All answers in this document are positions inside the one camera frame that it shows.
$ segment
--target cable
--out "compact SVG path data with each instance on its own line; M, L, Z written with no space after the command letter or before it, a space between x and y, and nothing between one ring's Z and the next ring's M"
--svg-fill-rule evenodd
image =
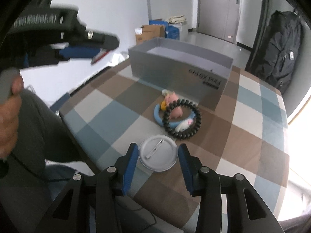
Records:
M132 212L134 212L134 211L139 211L139 210L142 210L142 209L143 209L143 207L141 207L141 208L139 208L139 209L128 209L128 208L122 206L119 202L117 202L117 200L115 200L115 202L116 202L116 204L119 205L119 207L121 207L122 209L127 210L127 211L132 211ZM148 225L147 227L143 228L139 233L144 232L145 230L149 229L149 228L152 227L152 226L155 226L155 225L158 223L157 220L156 220L155 215L154 215L153 213L151 213L149 210L147 210L147 211L152 215L152 217L153 217L153 219L154 219L155 222L152 223L152 224L150 224L150 225Z
M31 171L22 161L20 161L20 160L16 157L16 155L15 155L13 152L11 153L11 156L12 156L12 158L15 159L27 172L29 172L31 175L33 175L33 176L36 177L37 179L42 180L42 181L44 181L44 182L49 183L49 182L69 181L69 180L71 179L71 178L70 178L70 179L67 178L67 179L47 180L46 178L43 178L43 177L37 175L36 173L34 173L33 171Z
M135 212L135 211L139 211L139 210L142 210L142 209L143 209L143 207L141 207L141 208L139 208L139 209L128 209L128 208L124 207L123 205L121 205L117 200L115 200L115 202L116 202L116 204L119 205L120 208L122 208L122 209L124 209L124 210L128 210L128 211L133 211L133 212Z
M142 232L144 232L145 230L147 230L147 229L149 229L150 227L152 227L152 226L154 226L154 225L156 225L156 224L157 224L157 221L156 221L155 215L154 215L154 214L152 214L151 212L150 212L150 214L153 216L153 219L155 220L155 222L154 222L153 224L150 224L150 225L149 225L149 226L147 226L146 228L142 229L139 233L142 233Z

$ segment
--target folded cloth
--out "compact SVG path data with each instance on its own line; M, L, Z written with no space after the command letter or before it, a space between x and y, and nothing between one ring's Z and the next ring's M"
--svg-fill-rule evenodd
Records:
M176 24L176 23L183 23L186 20L187 18L185 18L185 16L174 16L174 17L167 19L166 21L172 24Z

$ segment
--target gray pants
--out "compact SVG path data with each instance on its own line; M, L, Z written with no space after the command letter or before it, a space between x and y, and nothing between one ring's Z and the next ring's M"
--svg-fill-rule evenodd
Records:
M41 178L72 177L73 169L45 167L45 159L61 163L81 160L62 121L28 90L21 97L18 140L13 154ZM52 184L36 178L12 155L7 162L9 172L0 179L0 203L20 233L33 233L65 183Z

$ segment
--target door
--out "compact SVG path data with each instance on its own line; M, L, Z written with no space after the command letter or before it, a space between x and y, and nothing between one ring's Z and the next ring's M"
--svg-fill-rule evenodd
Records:
M240 0L199 0L198 29L233 43L238 28Z

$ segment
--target table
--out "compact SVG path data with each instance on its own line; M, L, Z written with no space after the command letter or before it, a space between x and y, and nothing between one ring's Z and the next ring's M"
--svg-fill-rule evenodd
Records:
M131 142L140 145L151 135L166 135L153 117L155 105L163 100L161 90L133 77L126 60L78 91L60 114L91 161L105 169ZM244 174L277 217L289 172L288 124L280 92L233 67L215 111L199 108L200 130L176 144L186 143L191 155L219 174ZM195 231L200 198L186 190L179 162L157 173L138 161L128 195L173 226ZM224 195L222 212L225 221Z

